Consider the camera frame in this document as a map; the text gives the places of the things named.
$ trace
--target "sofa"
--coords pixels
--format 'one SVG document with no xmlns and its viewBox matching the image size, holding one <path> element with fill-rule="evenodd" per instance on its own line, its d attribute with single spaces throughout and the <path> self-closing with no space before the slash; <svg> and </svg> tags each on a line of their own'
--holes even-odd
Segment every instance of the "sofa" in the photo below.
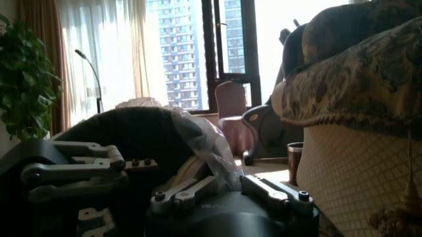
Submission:
<svg viewBox="0 0 422 237">
<path fill-rule="evenodd" d="M 345 236 L 405 236 L 369 219 L 403 205 L 409 150 L 422 190 L 421 16 L 421 0 L 329 8 L 306 25 L 299 50 L 283 57 L 294 66 L 271 106 L 283 124 L 305 129 L 298 185 Z"/>
</svg>

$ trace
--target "brown curtain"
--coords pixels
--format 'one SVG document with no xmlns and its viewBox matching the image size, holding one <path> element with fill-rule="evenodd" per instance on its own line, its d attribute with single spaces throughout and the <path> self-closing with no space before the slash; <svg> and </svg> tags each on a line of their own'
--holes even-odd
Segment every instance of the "brown curtain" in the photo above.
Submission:
<svg viewBox="0 0 422 237">
<path fill-rule="evenodd" d="M 70 106 L 67 66 L 58 4 L 55 0 L 19 0 L 19 19 L 26 22 L 46 44 L 47 56 L 55 66 L 55 73 L 63 78 L 63 93 L 52 108 L 51 135 L 70 127 Z"/>
</svg>

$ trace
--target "potted plant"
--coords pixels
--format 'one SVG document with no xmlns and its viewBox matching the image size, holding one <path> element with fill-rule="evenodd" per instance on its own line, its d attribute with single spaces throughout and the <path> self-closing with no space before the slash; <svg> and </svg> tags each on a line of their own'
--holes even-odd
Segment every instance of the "potted plant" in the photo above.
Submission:
<svg viewBox="0 0 422 237">
<path fill-rule="evenodd" d="M 44 43 L 24 23 L 11 24 L 0 15 L 0 119 L 10 139 L 46 137 L 59 97 L 54 79 L 62 81 L 54 74 Z"/>
</svg>

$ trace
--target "high-rise building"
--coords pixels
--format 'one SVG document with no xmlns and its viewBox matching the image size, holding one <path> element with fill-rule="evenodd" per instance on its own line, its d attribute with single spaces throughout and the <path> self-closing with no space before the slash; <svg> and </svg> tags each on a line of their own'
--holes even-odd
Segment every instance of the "high-rise building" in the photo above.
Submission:
<svg viewBox="0 0 422 237">
<path fill-rule="evenodd" d="M 168 103 L 187 110 L 203 110 L 200 66 L 204 63 L 202 24 L 195 0 L 148 0 L 150 12 L 158 16 L 162 61 Z"/>
<path fill-rule="evenodd" d="M 148 0 L 147 3 L 147 10 L 158 19 L 168 103 L 187 110 L 207 110 L 202 1 Z M 245 73 L 241 0 L 225 0 L 221 15 L 227 23 L 225 63 L 230 73 Z"/>
<path fill-rule="evenodd" d="M 245 73 L 243 30 L 241 0 L 225 1 L 225 21 L 229 54 L 229 72 Z"/>
</svg>

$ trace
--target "checkered fabric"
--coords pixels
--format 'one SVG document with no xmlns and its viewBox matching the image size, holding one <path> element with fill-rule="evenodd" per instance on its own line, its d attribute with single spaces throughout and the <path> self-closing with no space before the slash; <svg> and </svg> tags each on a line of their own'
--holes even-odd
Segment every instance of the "checkered fabric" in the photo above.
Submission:
<svg viewBox="0 0 422 237">
<path fill-rule="evenodd" d="M 414 181 L 422 190 L 422 142 L 414 141 Z M 305 129 L 298 184 L 345 236 L 378 236 L 369 214 L 401 202 L 407 139 L 337 125 Z"/>
</svg>

